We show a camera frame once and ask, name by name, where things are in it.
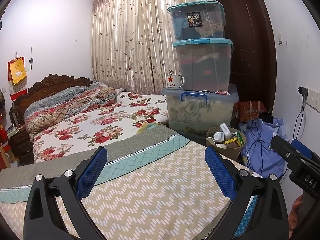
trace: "brown door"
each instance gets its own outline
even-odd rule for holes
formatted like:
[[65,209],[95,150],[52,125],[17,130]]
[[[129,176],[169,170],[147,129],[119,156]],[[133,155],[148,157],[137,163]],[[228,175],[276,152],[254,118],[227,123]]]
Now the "brown door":
[[232,40],[230,82],[240,101],[262,101],[272,110],[276,92],[276,48],[263,0],[218,0],[226,15],[225,36]]

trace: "transparent storage box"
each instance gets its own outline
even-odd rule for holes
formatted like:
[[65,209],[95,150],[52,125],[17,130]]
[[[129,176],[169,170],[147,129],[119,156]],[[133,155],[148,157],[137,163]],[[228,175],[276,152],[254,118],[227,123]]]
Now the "transparent storage box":
[[173,44],[184,90],[228,91],[233,43],[229,39],[195,39]]
[[217,1],[181,3],[168,8],[175,39],[224,38],[226,19]]
[[226,96],[162,89],[161,94],[166,96],[170,129],[205,134],[222,123],[229,126],[233,104],[239,100],[234,84],[230,84],[229,93]]

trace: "beige curtain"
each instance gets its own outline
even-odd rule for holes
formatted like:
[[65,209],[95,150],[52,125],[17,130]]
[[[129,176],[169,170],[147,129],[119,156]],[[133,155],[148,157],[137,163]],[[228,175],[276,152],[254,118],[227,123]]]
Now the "beige curtain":
[[165,74],[179,74],[169,6],[197,0],[94,0],[95,80],[140,94],[160,94]]

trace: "yellow gift bag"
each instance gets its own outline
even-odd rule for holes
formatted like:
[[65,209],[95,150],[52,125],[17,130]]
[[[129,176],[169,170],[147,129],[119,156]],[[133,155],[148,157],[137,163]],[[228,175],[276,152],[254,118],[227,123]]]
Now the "yellow gift bag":
[[10,64],[10,71],[14,85],[16,85],[18,82],[20,82],[27,76],[26,71],[24,69],[22,57],[18,58],[15,62]]

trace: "black plug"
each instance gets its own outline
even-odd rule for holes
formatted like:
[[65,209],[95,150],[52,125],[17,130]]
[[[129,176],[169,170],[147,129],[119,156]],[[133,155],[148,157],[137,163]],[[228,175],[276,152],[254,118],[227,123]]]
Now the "black plug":
[[308,97],[308,89],[307,88],[304,88],[304,87],[298,87],[298,92],[299,94],[301,94],[305,100],[307,100],[307,97]]

